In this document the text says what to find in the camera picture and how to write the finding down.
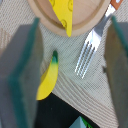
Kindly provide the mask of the gripper grey green left finger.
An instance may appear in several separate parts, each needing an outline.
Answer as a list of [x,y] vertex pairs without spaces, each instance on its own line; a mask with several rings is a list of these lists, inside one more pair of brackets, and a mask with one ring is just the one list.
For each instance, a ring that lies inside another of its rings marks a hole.
[[43,59],[39,19],[20,25],[0,57],[0,128],[33,128]]

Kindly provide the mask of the gripper grey green right finger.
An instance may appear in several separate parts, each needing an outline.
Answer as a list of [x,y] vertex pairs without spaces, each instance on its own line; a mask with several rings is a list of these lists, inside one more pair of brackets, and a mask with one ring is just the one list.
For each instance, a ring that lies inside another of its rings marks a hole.
[[105,42],[106,74],[119,128],[128,128],[128,23],[111,18]]

